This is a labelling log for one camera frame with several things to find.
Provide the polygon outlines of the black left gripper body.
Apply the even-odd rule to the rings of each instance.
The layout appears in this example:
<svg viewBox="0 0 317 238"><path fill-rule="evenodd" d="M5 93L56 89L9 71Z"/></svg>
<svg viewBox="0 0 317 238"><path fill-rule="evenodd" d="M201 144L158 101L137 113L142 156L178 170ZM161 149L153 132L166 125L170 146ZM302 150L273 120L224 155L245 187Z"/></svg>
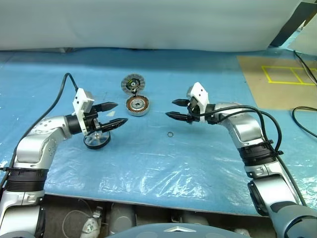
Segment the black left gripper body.
<svg viewBox="0 0 317 238"><path fill-rule="evenodd" d="M100 105L94 105L91 107L90 111L84 113L84 123L87 131L100 131L101 124L97 120L98 112L102 111L102 107Z"/></svg>

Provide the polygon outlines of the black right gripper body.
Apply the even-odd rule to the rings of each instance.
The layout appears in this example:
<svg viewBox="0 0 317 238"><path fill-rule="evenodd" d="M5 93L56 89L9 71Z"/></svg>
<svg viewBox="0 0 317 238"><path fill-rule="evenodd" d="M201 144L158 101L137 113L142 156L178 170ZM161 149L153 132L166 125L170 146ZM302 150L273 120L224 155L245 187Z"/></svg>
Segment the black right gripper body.
<svg viewBox="0 0 317 238"><path fill-rule="evenodd" d="M192 122L199 122L200 121L200 108L198 106L198 101L196 98L192 97L189 100L189 104L187 106L188 109L188 115L187 115L187 123L192 123Z"/></svg>

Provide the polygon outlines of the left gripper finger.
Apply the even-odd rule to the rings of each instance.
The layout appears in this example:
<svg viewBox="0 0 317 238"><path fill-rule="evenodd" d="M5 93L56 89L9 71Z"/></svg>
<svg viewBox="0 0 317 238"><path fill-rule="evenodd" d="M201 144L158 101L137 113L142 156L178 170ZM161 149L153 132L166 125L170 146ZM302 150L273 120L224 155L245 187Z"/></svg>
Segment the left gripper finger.
<svg viewBox="0 0 317 238"><path fill-rule="evenodd" d="M127 118L117 118L110 120L108 123L101 124L101 131L111 131L119 128L128 121Z"/></svg>
<svg viewBox="0 0 317 238"><path fill-rule="evenodd" d="M97 112L105 112L105 111L109 111L115 107L117 107L118 104L114 103L114 102L105 102L105 103L101 103L101 104L97 104L95 105L95 110Z"/></svg>

